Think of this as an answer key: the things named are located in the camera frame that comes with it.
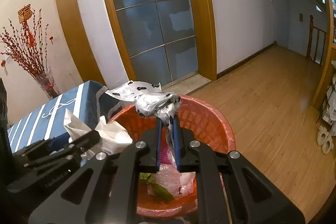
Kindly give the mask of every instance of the wooden door frame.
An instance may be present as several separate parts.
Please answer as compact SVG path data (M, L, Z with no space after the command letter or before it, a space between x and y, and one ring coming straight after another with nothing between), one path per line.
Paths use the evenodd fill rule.
M86 36L77 0L55 0L55 3L65 40L83 82L94 80L105 85Z
M212 0L190 0L190 2L194 17L199 74L210 80L216 80L217 51ZM136 81L137 78L121 32L114 1L105 0L105 5L127 76L130 80Z
M316 109L320 108L334 74L334 67L331 64L331 51L334 47L334 11L331 0L325 0L325 4L328 17L327 38L325 40L325 51L322 60L320 79L311 100L312 106Z

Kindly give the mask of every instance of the tissue paper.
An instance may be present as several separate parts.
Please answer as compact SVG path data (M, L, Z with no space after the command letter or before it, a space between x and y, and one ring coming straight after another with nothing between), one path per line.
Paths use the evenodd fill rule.
M64 115L64 128L70 134L72 140L76 140L91 131L85 123L73 115L68 109L66 109ZM90 159L94 154L100 151L104 151L109 155L119 153L133 142L124 127L116 121L107 124L105 116L100 117L95 130L98 131L101 139L98 144L88 150L90 155L87 155L87 159Z

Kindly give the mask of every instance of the staircase railing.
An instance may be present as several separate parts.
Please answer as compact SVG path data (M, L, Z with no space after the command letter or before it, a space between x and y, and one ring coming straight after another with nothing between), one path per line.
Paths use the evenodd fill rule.
M314 62L316 62L316 56L317 56L317 50L319 47L319 41L320 41L320 32L322 32L324 34L323 37L323 48L322 48L322 54L321 54L321 58L320 58L320 66L322 65L322 60L323 60L323 54L324 54L324 47L326 45L326 38L327 38L327 32L314 26L314 20L313 20L313 16L310 15L310 22L309 22L309 41L308 41L308 47L307 47L307 54L306 54L306 58L313 60ZM316 39L316 46L315 46L315 52L314 52L314 59L311 58L310 56L310 52L311 52L311 45L312 45L312 41L313 41L313 31L314 29L317 30L317 39Z

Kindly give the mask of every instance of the metal screw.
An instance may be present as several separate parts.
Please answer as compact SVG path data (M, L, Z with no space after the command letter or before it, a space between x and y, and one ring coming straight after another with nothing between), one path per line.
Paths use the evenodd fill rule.
M232 158L232 159L237 159L237 158L240 157L240 154L239 154L238 151L231 151L231 152L229 153L229 156L230 156L230 158Z
M96 159L97 160L103 160L105 158L106 158L106 153L104 153L104 152L99 152L99 153L96 154Z
M144 148L146 146L146 143L143 141L139 141L135 144L136 148Z
M190 142L191 147L199 147L201 143L199 141L193 140Z

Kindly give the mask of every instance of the glass vase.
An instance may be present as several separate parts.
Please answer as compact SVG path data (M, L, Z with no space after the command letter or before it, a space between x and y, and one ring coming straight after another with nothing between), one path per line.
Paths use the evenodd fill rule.
M43 73L35 77L35 81L46 93L49 100L52 100L59 96L59 90L55 85L55 80L50 67L47 68Z

